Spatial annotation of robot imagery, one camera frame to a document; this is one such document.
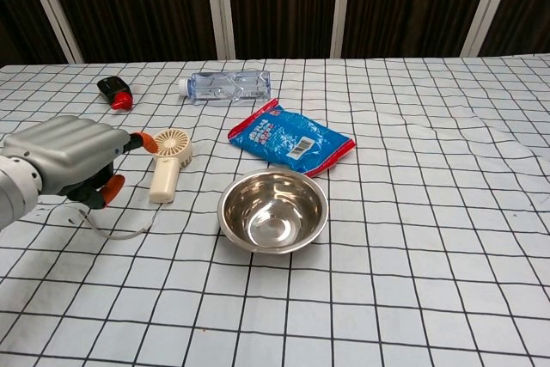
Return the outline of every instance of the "water bottle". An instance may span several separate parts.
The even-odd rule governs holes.
[[[205,101],[268,100],[271,81],[266,70],[199,72],[180,79],[180,94],[192,103]]]

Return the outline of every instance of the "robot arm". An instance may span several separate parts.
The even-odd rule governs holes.
[[[0,229],[29,213],[39,194],[66,196],[91,209],[107,206],[125,181],[113,174],[114,158],[142,146],[157,151],[145,133],[75,116],[7,136],[0,151]]]

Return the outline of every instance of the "blue plastic bag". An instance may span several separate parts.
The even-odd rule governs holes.
[[[330,168],[355,146],[344,135],[300,113],[285,111],[276,99],[229,131],[228,139],[268,162],[307,176]]]

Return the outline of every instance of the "checkered tablecloth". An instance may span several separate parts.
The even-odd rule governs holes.
[[[254,108],[178,94],[181,76],[242,69],[357,142],[316,178],[330,221],[297,253],[248,254],[217,224],[222,190],[266,166],[227,140]],[[110,75],[131,112],[98,95]],[[146,235],[107,241],[52,196],[0,232],[0,365],[550,365],[550,55],[6,66],[0,80],[0,138],[72,113],[182,128],[194,150]],[[123,235],[158,205],[150,155],[117,166],[126,186],[92,217]]]

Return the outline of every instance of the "stainless steel bowl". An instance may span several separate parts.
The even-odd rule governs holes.
[[[223,233],[253,253],[286,254],[312,242],[327,223],[327,197],[311,178],[261,169],[230,184],[217,205]]]

